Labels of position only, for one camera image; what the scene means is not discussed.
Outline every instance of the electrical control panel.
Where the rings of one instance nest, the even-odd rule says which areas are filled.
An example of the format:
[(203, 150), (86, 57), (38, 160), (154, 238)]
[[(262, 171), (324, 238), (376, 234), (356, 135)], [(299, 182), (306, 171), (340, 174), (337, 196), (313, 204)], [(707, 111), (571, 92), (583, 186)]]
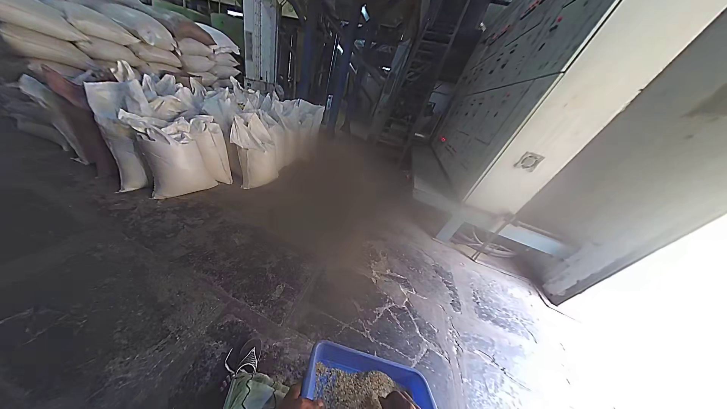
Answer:
[(433, 143), (461, 197), (547, 97), (614, 0), (515, 0), (483, 34)]

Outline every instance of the bright light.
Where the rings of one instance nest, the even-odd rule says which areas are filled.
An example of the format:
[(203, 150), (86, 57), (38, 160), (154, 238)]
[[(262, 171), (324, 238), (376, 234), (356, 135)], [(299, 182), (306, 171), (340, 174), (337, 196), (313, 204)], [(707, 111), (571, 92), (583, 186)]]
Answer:
[(369, 11), (366, 9), (366, 5), (364, 4), (361, 6), (361, 15), (363, 15), (363, 19), (366, 21), (369, 21)]

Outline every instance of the white sack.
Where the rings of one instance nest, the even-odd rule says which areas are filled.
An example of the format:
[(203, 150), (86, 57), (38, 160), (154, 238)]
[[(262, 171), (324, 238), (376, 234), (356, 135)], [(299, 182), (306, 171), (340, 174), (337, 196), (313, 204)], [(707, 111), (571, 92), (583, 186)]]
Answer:
[(167, 74), (154, 84), (154, 90), (157, 95), (174, 95), (178, 90), (182, 89), (181, 84), (177, 84), (177, 79)]
[(80, 41), (76, 46), (94, 60), (119, 61), (123, 60), (132, 67), (142, 64), (142, 61), (127, 47), (113, 41), (89, 37), (89, 41)]
[(125, 61), (116, 61), (116, 66), (109, 68), (111, 69), (113, 77), (116, 78), (116, 81), (118, 82), (127, 82), (134, 79), (141, 80), (139, 71), (133, 69)]
[(215, 64), (217, 65), (224, 65), (226, 67), (236, 67), (240, 65), (240, 63), (237, 62), (237, 60), (229, 53), (224, 52), (222, 54), (215, 54), (210, 57)]
[(242, 188), (256, 188), (278, 178), (275, 145), (257, 114), (235, 116), (230, 142), (237, 145)]
[(212, 55), (212, 49), (209, 46), (195, 39), (181, 39), (177, 45), (183, 55), (202, 55), (204, 57)]
[(211, 87), (215, 82), (217, 82), (217, 76), (212, 73), (190, 72), (189, 74), (198, 77), (195, 79), (205, 87)]
[(230, 129), (235, 115), (241, 113), (229, 90), (222, 88), (218, 92), (207, 97), (202, 105), (202, 112), (212, 115), (214, 121), (222, 128), (222, 135), (225, 138), (225, 147), (228, 153), (230, 171), (237, 176), (242, 176), (240, 159), (237, 154), (237, 146), (230, 143)]
[(67, 77), (77, 77), (84, 73), (83, 70), (79, 70), (76, 67), (71, 67), (70, 65), (56, 63), (55, 61), (50, 60), (39, 60), (38, 58), (31, 58), (29, 60), (28, 69), (35, 74), (42, 75), (43, 65), (47, 66), (48, 68), (52, 69), (53, 71), (59, 73), (62, 76)]
[(159, 47), (154, 47), (146, 43), (133, 44), (129, 46), (130, 49), (142, 60), (147, 63), (160, 63), (171, 65), (174, 67), (181, 67), (182, 62), (177, 58), (171, 51), (166, 51)]
[(71, 147), (68, 145), (68, 141), (65, 139), (63, 134), (58, 132), (58, 130), (54, 127), (39, 124), (27, 116), (19, 114), (13, 114), (12, 117), (15, 118), (16, 126), (19, 131), (49, 140), (59, 145), (64, 151), (70, 151)]
[(159, 47), (167, 51), (174, 50), (177, 42), (170, 32), (153, 17), (125, 7), (120, 4), (98, 4), (95, 9), (104, 16), (116, 21), (121, 27), (127, 29), (146, 44)]
[(141, 41), (112, 19), (89, 7), (70, 1), (54, 1), (49, 5), (60, 10), (73, 27), (88, 36), (113, 41), (120, 45), (130, 45)]
[(174, 95), (164, 95), (149, 101), (149, 106), (154, 110), (152, 117), (171, 121), (177, 118), (187, 107)]
[(321, 131), (321, 121), (323, 121), (326, 107), (301, 99), (298, 103), (298, 109), (302, 116), (300, 126), (306, 135), (305, 147), (307, 152), (304, 153), (304, 157), (310, 158), (318, 145), (318, 134)]
[(56, 39), (81, 41), (88, 39), (68, 24), (61, 13), (37, 0), (0, 0), (0, 21), (38, 31)]
[(55, 61), (81, 70), (94, 68), (91, 58), (68, 41), (12, 24), (0, 26), (0, 35), (19, 55)]
[(273, 143), (275, 144), (276, 167), (279, 171), (280, 169), (283, 169), (283, 167), (285, 167), (286, 165), (285, 149), (288, 148), (288, 145), (285, 129), (283, 128), (283, 125), (278, 123), (275, 119), (273, 119), (272, 116), (270, 116), (270, 114), (263, 111), (262, 109), (260, 110), (260, 120), (268, 129), (270, 139), (272, 139)]
[(233, 67), (225, 67), (224, 65), (216, 65), (212, 67), (209, 72), (219, 79), (227, 79), (231, 76), (237, 76), (238, 74), (240, 74), (239, 70)]
[(201, 55), (181, 55), (180, 60), (185, 71), (190, 73), (201, 73), (214, 67), (214, 61)]
[(126, 99), (134, 95), (139, 98), (139, 82), (86, 82), (84, 88), (101, 136), (119, 166), (119, 192), (149, 186), (150, 173), (136, 142), (136, 132), (118, 119), (119, 110), (126, 108)]
[(270, 112), (270, 115), (285, 130), (284, 166), (293, 163), (298, 158), (301, 150), (299, 147), (300, 122), (295, 102), (295, 100), (275, 101), (273, 102), (273, 110)]
[(197, 142), (189, 137), (189, 123), (178, 119), (164, 128), (149, 126), (139, 144), (154, 176), (152, 199), (166, 199), (214, 188)]
[(230, 37), (225, 35), (225, 33), (217, 30), (216, 28), (210, 27), (207, 24), (195, 24), (202, 27), (202, 29), (205, 30), (212, 37), (215, 44), (217, 44), (214, 46), (210, 46), (215, 53), (234, 52), (235, 54), (240, 55), (240, 47), (237, 47), (237, 44), (235, 44), (235, 42), (232, 41)]
[(139, 67), (139, 71), (141, 71), (142, 74), (155, 74), (160, 75), (164, 73), (178, 73), (181, 72), (180, 69), (177, 67), (172, 67), (171, 65), (167, 64), (160, 64), (160, 63), (147, 63), (144, 65), (141, 65)]
[(210, 115), (200, 115), (190, 120), (189, 136), (197, 142), (204, 166), (218, 182), (231, 185), (232, 174), (228, 161), (225, 137), (222, 128), (213, 122)]

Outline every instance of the blue steel column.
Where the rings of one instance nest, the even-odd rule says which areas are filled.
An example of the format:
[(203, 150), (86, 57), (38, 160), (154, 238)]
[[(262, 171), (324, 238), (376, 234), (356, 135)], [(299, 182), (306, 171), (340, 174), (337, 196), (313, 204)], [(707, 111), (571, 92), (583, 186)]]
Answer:
[(298, 84), (298, 97), (304, 100), (309, 98), (310, 79), (313, 77), (315, 62), (313, 49), (316, 46), (316, 25), (318, 25), (319, 14), (321, 14), (321, 0), (310, 0), (308, 14), (305, 17), (303, 56), (300, 59), (300, 83)]
[(363, 5), (363, 1), (355, 1), (351, 4), (351, 15), (348, 18), (348, 25), (343, 31), (343, 54), (340, 56), (340, 61), (337, 64), (331, 112), (328, 115), (328, 123), (326, 124), (328, 133), (331, 136), (335, 136), (338, 111), (341, 108), (341, 99), (343, 99), (343, 92), (346, 89), (346, 80), (348, 79), (348, 64), (351, 62), (353, 42), (356, 40), (356, 30), (358, 30), (358, 16), (361, 15), (361, 7)]

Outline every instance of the green pants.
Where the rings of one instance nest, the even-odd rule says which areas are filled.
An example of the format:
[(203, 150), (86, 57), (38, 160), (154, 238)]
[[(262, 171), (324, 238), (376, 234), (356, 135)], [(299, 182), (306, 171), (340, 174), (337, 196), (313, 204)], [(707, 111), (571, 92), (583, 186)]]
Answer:
[(241, 372), (232, 379), (222, 409), (275, 409), (283, 401), (288, 387), (273, 382), (264, 373), (250, 376)]

